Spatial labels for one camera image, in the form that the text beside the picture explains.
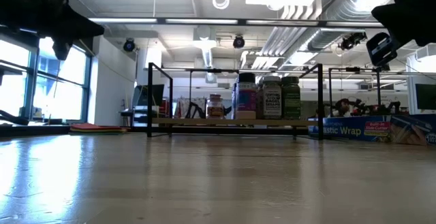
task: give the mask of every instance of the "table surface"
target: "table surface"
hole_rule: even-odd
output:
[[[0,139],[0,223],[435,223],[436,150],[292,137]]]

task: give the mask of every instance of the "jar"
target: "jar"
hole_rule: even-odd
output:
[[[301,117],[301,97],[298,83],[298,77],[283,77],[281,79],[284,119],[299,120]]]
[[[224,108],[221,95],[211,94],[206,102],[206,118],[224,118]]]
[[[256,119],[255,74],[238,75],[236,85],[236,119]]]
[[[281,87],[280,77],[264,77],[263,86],[263,115],[265,119],[281,119]]]
[[[256,95],[256,119],[264,118],[264,91],[263,91],[263,79],[259,80],[258,92]]]

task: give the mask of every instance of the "wooden shelf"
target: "wooden shelf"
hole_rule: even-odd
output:
[[[262,119],[203,119],[203,118],[154,118],[154,124],[173,125],[271,125],[271,126],[309,126],[318,121],[288,121]]]

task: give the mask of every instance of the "window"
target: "window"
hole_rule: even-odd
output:
[[[4,75],[0,85],[0,109],[14,116],[20,116],[24,107],[27,74]]]
[[[22,71],[22,74],[6,72],[0,83],[0,110],[14,116],[20,116],[25,105],[27,73],[24,68],[29,65],[30,51],[14,44],[0,40],[0,65]]]
[[[29,55],[30,51],[25,48],[0,40],[0,60],[27,67]]]
[[[59,61],[50,38],[40,40],[37,56],[7,37],[0,35],[0,66],[9,69],[0,82],[0,110],[35,120],[86,121],[91,59],[85,52],[74,46]]]
[[[71,48],[65,61],[56,58],[53,41],[40,40],[38,75],[33,97],[34,114],[38,118],[84,120],[83,102],[87,102],[86,76],[90,64],[86,54]]]
[[[76,48],[71,48],[67,59],[59,61],[55,56],[52,46],[53,41],[49,37],[40,40],[38,71],[56,76],[59,69],[60,78],[84,84],[85,68],[87,65],[86,54]]]
[[[35,117],[80,120],[82,99],[81,86],[38,76],[33,106],[41,112]]]

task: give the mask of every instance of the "dome camera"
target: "dome camera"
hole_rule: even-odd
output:
[[[237,35],[233,41],[233,47],[234,48],[244,48],[245,46],[245,40],[242,37],[242,35]]]
[[[124,43],[124,46],[123,46],[123,49],[124,49],[125,52],[132,52],[132,51],[135,50],[135,48],[136,48],[135,39],[128,38],[128,39],[125,40],[125,43]]]

